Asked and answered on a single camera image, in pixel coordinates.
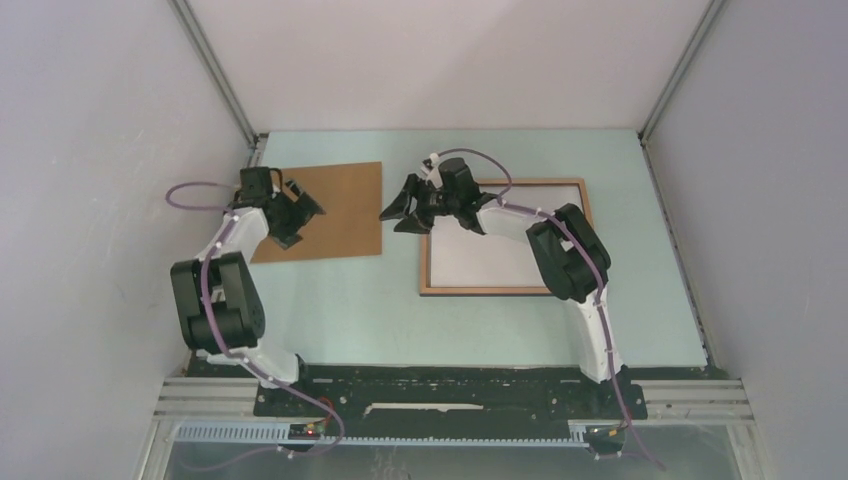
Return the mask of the brown cardboard backing board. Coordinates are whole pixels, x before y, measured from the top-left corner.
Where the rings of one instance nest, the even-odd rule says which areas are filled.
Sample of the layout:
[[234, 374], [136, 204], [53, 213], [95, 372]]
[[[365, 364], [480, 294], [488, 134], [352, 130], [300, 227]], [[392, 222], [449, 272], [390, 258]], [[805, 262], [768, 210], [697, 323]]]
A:
[[383, 181], [380, 162], [284, 168], [324, 209], [300, 229], [302, 240], [283, 249], [271, 238], [257, 247], [251, 262], [268, 264], [382, 253]]

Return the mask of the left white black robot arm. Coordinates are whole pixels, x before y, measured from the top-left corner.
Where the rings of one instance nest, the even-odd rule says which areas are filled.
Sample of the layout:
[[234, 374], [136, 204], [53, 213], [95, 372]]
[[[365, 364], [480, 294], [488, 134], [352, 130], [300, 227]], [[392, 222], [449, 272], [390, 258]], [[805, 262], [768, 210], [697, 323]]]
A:
[[266, 239], [284, 250], [299, 243], [301, 229], [324, 210], [280, 169], [250, 167], [218, 211], [222, 224], [207, 246], [170, 269], [183, 340], [212, 365], [240, 366], [266, 388], [282, 385], [278, 404], [304, 416], [316, 390], [300, 379], [305, 364], [298, 354], [263, 342], [266, 315], [248, 263]]

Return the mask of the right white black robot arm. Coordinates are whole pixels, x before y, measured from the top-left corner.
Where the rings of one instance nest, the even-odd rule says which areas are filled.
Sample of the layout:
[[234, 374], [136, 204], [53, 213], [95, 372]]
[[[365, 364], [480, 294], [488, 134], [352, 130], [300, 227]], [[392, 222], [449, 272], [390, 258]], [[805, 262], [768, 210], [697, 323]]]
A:
[[581, 392], [585, 411], [606, 418], [622, 403], [613, 383], [623, 367], [607, 308], [611, 257], [583, 211], [566, 203], [554, 211], [483, 191], [461, 157], [434, 153], [417, 173], [407, 175], [398, 195], [380, 213], [398, 233], [425, 235], [439, 217], [451, 217], [479, 236], [497, 236], [527, 245], [548, 291], [576, 307], [582, 342], [579, 368], [589, 380]]

